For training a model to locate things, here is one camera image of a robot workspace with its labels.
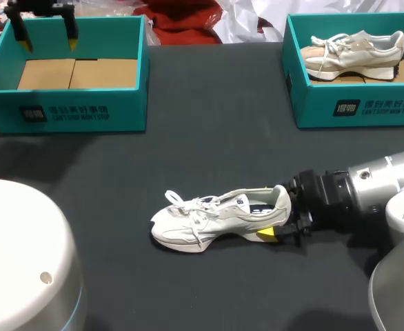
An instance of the shoe sole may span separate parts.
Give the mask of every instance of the shoe sole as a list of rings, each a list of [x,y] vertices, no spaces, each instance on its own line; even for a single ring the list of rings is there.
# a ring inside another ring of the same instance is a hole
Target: shoe sole
[[[255,242],[259,242],[259,243],[269,243],[269,242],[276,242],[276,239],[274,237],[272,238],[265,238],[261,235],[259,235],[257,233],[258,230],[256,230],[256,232],[233,232],[235,234],[237,234],[238,236],[241,236],[245,239],[247,239],[248,241],[255,241]],[[189,245],[179,245],[179,244],[175,244],[175,243],[166,243],[164,241],[161,241],[159,239],[157,239],[156,237],[153,237],[154,240],[156,240],[158,243],[160,243],[162,246],[165,246],[167,248],[170,248],[172,250],[177,250],[179,252],[185,252],[185,253],[202,253],[204,252],[208,246],[217,238],[214,237],[210,240],[207,240],[205,242],[203,242],[201,245],[197,244],[197,243],[192,243]]]
[[[381,81],[393,81],[398,74],[398,65],[388,68],[373,68],[373,67],[349,67],[338,71],[322,71],[306,69],[306,72],[313,78],[319,81],[333,81],[335,78],[346,72],[355,72],[363,77],[379,79]]]

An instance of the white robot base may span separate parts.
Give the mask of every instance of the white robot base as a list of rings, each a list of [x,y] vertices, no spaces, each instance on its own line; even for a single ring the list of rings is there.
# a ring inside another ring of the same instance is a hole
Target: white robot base
[[[0,180],[0,331],[79,331],[86,309],[62,211],[40,191]]]

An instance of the circular hole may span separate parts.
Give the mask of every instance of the circular hole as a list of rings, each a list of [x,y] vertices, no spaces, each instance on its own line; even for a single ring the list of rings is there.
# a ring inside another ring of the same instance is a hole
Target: circular hole
[[[361,179],[368,179],[369,177],[370,177],[370,172],[368,172],[368,171],[363,171],[362,173],[360,173]]]
[[[45,284],[47,284],[47,285],[49,285],[49,284],[51,284],[52,282],[53,282],[53,278],[52,278],[52,275],[49,273],[49,272],[42,272],[40,275],[39,275],[39,278],[40,278],[40,280],[43,282],[43,283],[45,283]]]

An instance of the cardboard insert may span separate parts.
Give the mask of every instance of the cardboard insert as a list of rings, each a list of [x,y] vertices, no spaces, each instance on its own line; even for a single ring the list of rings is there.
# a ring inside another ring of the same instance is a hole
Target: cardboard insert
[[[333,81],[315,81],[310,79],[311,84],[319,85],[319,84],[369,84],[369,83],[404,83],[404,60],[398,65],[398,74],[393,81],[381,81],[379,79],[371,79],[367,77],[361,76],[344,76],[337,77]]]
[[[136,59],[29,60],[18,90],[134,88],[137,66]]]

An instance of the red fabric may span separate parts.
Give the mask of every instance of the red fabric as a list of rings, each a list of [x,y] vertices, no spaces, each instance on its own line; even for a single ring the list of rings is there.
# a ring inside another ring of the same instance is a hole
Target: red fabric
[[[219,43],[207,28],[212,15],[220,17],[221,8],[214,0],[144,0],[145,7],[135,15],[145,14],[153,20],[153,30],[162,45]]]

